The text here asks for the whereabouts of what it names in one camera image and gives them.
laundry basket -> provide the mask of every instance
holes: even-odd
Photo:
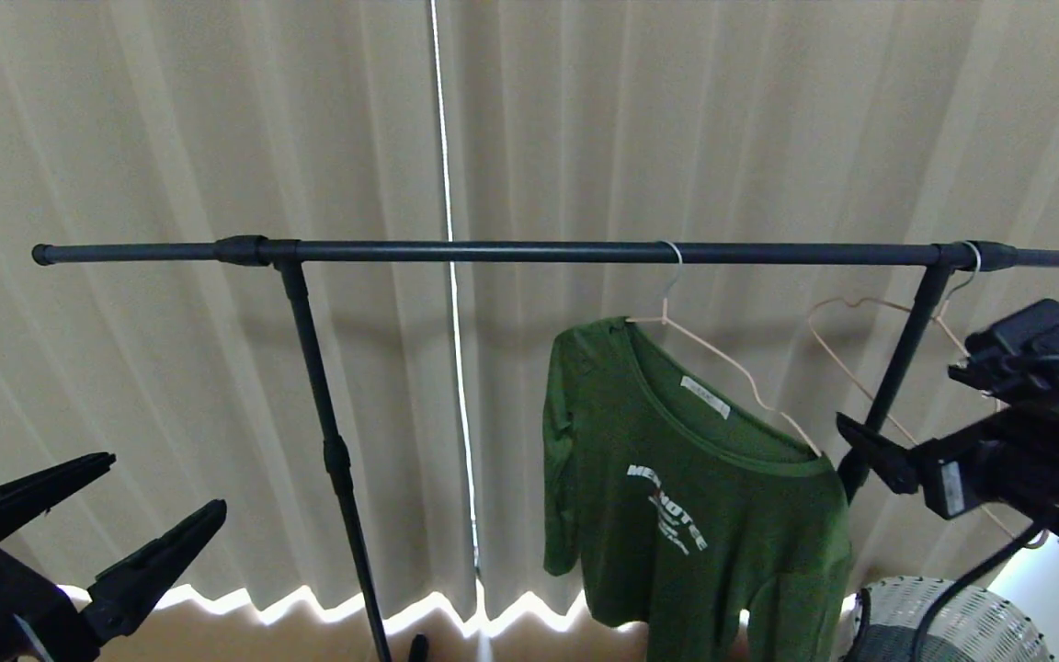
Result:
[[[951,583],[894,577],[857,595],[852,646],[845,662],[910,662],[913,633],[926,609]],[[923,662],[1038,662],[1048,652],[1033,620],[991,591],[970,587],[941,608],[930,627]]]

curtain fold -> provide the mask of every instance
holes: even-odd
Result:
[[[438,29],[457,237],[1059,248],[1059,7],[445,3]],[[541,570],[551,339],[603,316],[656,315],[671,272],[460,267],[489,612],[525,590],[563,609],[579,586],[577,573]],[[920,275],[697,265],[682,269],[672,317],[738,358],[839,462],[847,448],[832,416],[863,415],[868,401],[812,343],[804,317],[829,297],[909,305]],[[963,289],[947,319],[966,335],[1039,297],[1059,298],[1059,271],[992,273]],[[842,307],[820,319],[870,387],[902,322],[894,310]],[[731,365],[650,332],[757,411]],[[991,411],[946,379],[954,348],[931,336],[895,406],[919,439]],[[998,511],[1021,530],[1021,517]],[[956,575],[1006,538],[980,513],[945,523],[920,496],[894,498],[877,478],[854,503],[852,529],[854,586]]]
[[[38,268],[35,243],[444,239],[423,4],[0,5],[0,482],[108,449],[21,533],[87,586],[210,498],[184,575],[357,594],[273,269]],[[383,610],[474,609],[445,265],[306,267]]]

wire hanger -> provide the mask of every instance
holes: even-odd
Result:
[[[681,334],[688,336],[690,339],[694,340],[694,342],[697,342],[702,347],[705,347],[707,348],[707,351],[713,352],[715,353],[715,355],[718,355],[719,357],[725,359],[731,365],[734,365],[736,369],[740,370],[740,372],[744,374],[744,376],[747,376],[747,381],[749,381],[749,384],[751,386],[751,393],[754,394],[754,400],[757,402],[757,406],[761,407],[766,411],[774,412],[774,414],[782,415],[783,419],[789,423],[791,427],[795,429],[795,432],[798,432],[798,435],[802,436],[804,442],[807,443],[808,447],[811,448],[811,451],[815,453],[815,457],[823,457],[824,453],[820,452],[820,448],[816,447],[815,442],[813,442],[811,437],[807,435],[807,432],[805,432],[804,429],[800,427],[798,423],[795,423],[794,418],[791,418],[785,412],[777,410],[776,408],[773,408],[769,406],[769,404],[762,401],[762,396],[757,392],[757,384],[754,381],[754,377],[752,376],[751,373],[749,373],[749,370],[747,370],[747,368],[743,368],[742,364],[738,363],[738,361],[734,360],[725,352],[719,351],[718,347],[715,347],[714,345],[708,343],[705,339],[702,339],[701,336],[698,336],[697,334],[694,334],[692,330],[688,330],[688,328],[685,328],[684,326],[681,326],[677,322],[674,322],[674,320],[670,317],[668,317],[668,294],[669,292],[672,292],[672,286],[677,285],[677,281],[680,281],[681,269],[685,267],[685,256],[681,254],[680,248],[677,248],[677,244],[664,240],[661,240],[661,244],[667,244],[668,247],[671,248],[672,251],[677,253],[677,269],[676,271],[672,272],[672,278],[669,278],[668,284],[665,285],[664,292],[663,294],[661,294],[660,317],[630,317],[627,318],[627,322],[631,322],[632,324],[660,322],[664,326],[671,326],[672,328],[676,328],[677,332],[681,332]]]
[[[974,271],[971,272],[971,275],[967,276],[966,281],[959,282],[958,285],[955,285],[954,288],[950,290],[950,292],[946,293],[946,298],[943,299],[941,305],[937,306],[937,314],[931,317],[930,321],[933,324],[937,324],[938,328],[941,328],[943,334],[951,341],[951,343],[954,344],[955,347],[958,348],[958,353],[959,355],[963,355],[963,358],[968,358],[971,356],[971,354],[967,352],[967,348],[963,344],[962,340],[958,340],[958,336],[955,336],[954,332],[951,330],[951,327],[949,326],[949,324],[946,323],[946,319],[944,318],[944,316],[946,315],[947,307],[949,307],[951,304],[951,298],[954,297],[954,293],[958,292],[959,289],[966,288],[967,285],[970,285],[971,282],[974,281],[975,275],[979,275],[980,270],[983,268],[983,253],[979,251],[979,247],[975,247],[973,241],[959,241],[959,243],[966,244],[967,247],[970,247],[971,251],[974,253]],[[823,309],[824,306],[834,303],[844,303],[844,305],[850,307],[850,309],[856,309],[856,307],[860,307],[861,305],[864,305],[866,303],[878,304],[880,306],[890,307],[891,309],[894,310],[900,310],[901,312],[910,312],[911,309],[909,306],[903,306],[900,304],[896,304],[894,302],[887,302],[885,301],[885,299],[881,299],[878,297],[862,297],[861,299],[857,299],[856,302],[849,302],[848,299],[845,299],[844,297],[833,297],[831,299],[825,299],[825,301],[819,302],[819,304],[812,305],[811,310],[808,310],[807,327],[808,330],[811,330],[811,335],[815,338],[815,342],[820,343],[821,347],[824,347],[824,352],[827,352],[827,355],[829,357],[832,357],[832,361],[836,361],[837,365],[840,365],[840,370],[844,372],[844,374],[848,377],[848,380],[852,381],[852,383],[857,386],[857,389],[859,389],[862,394],[865,394],[865,397],[872,400],[875,397],[874,393],[872,393],[872,391],[868,390],[868,387],[861,384],[861,380],[858,380],[856,374],[852,373],[852,370],[850,370],[848,365],[844,363],[844,360],[840,359],[840,356],[832,351],[831,345],[829,345],[826,342],[826,340],[824,340],[824,337],[821,336],[820,332],[816,330],[815,328],[815,322],[814,322],[815,314],[819,312],[820,309]],[[1003,402],[993,398],[992,400],[994,400],[995,402],[995,412],[998,414],[998,412],[1000,412],[1003,409]],[[903,425],[901,425],[898,422],[898,419],[894,417],[893,414],[889,414],[887,418],[890,423],[894,424],[894,427],[897,428],[899,432],[901,432],[904,436],[907,436],[908,440],[910,440],[911,444],[917,445],[916,437],[912,435],[912,433],[909,432],[903,427]],[[1007,533],[1009,537],[1012,538],[1017,537],[1018,534],[1012,532],[1011,529],[1009,529],[1006,524],[1004,524],[1004,520],[1000,519],[1000,516],[989,511],[987,506],[983,507],[983,512],[992,522],[995,523],[997,526],[1001,529],[1001,531]],[[1048,539],[1048,532],[1043,531],[1041,532],[1041,536],[1039,536],[1036,541],[1029,541],[1029,543],[1027,543],[1024,547],[1026,549],[1038,549],[1041,548],[1041,545],[1043,545],[1043,543],[1045,543],[1047,539]]]

green shirt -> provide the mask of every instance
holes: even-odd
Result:
[[[592,616],[648,623],[648,661],[826,659],[850,568],[827,458],[688,376],[623,318],[554,341],[546,561],[582,560]]]

horizontal bar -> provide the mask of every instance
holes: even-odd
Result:
[[[1004,251],[995,267],[1059,267],[1059,251],[976,243],[985,260]],[[965,244],[677,244],[685,264],[886,265],[974,267]],[[38,245],[38,264],[220,261],[238,264],[303,262],[477,262],[672,264],[661,241],[298,241],[234,237],[211,244],[119,244],[91,247]]]

